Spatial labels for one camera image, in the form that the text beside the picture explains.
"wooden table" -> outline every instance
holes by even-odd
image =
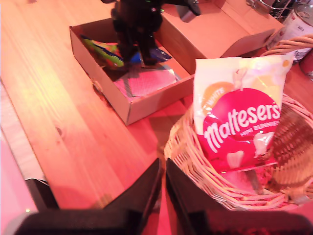
[[[170,128],[192,103],[186,97],[126,127],[93,90],[69,26],[110,17],[111,8],[100,0],[1,3],[1,79],[63,209],[102,208],[121,194],[163,159]],[[313,82],[298,66],[285,91],[313,112]]]

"woven wicker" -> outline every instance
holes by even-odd
[[[280,41],[261,56],[308,47],[313,47],[313,34]],[[164,148],[165,159],[172,159],[199,188],[229,210],[291,210],[313,199],[313,115],[286,94],[271,152],[278,164],[263,168],[269,181],[261,184],[260,195],[257,190],[237,188],[215,171],[198,141],[192,106],[172,127]]]

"toy robot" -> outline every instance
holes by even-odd
[[[115,2],[111,11],[114,29],[118,37],[118,47],[125,63],[139,51],[143,66],[152,66],[157,59],[150,54],[155,48],[153,36],[162,24],[162,6],[176,5],[182,21],[189,22],[199,16],[197,0],[101,0],[103,3]]]

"paper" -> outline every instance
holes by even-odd
[[[134,68],[114,83],[124,96],[132,100],[158,91],[176,83],[177,76],[172,69],[142,69]]]

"open cardboard box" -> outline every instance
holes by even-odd
[[[194,59],[235,57],[263,47],[283,25],[246,0],[199,0],[201,15],[184,23],[174,5],[165,5],[157,36],[181,65],[194,74]]]
[[[85,47],[80,35],[104,43],[117,42],[112,19],[71,26],[70,37],[75,58],[88,74],[96,89],[106,97],[126,125],[192,93],[192,77],[175,58],[172,58],[163,64],[173,69],[180,80],[147,96],[129,101],[114,84],[115,72],[102,68],[101,61]]]
[[[112,19],[70,26],[75,58],[126,125],[192,94],[193,77],[190,75],[195,72],[195,59],[239,56],[253,51],[261,48],[265,40],[282,27],[271,16],[259,15],[248,6],[248,9],[241,9],[236,5],[246,13],[239,17],[239,12],[230,8],[231,3],[224,2],[221,5],[221,0],[202,1],[200,7],[203,15],[190,23],[180,20],[174,6],[166,6],[163,24],[155,34],[156,40],[163,46],[161,49],[165,49],[173,57],[165,64],[175,71],[180,80],[132,101],[115,86],[112,75],[102,68],[101,62],[85,47],[80,38],[80,35],[85,35],[104,43],[117,42]],[[246,4],[245,0],[234,2],[238,4],[241,1]]]

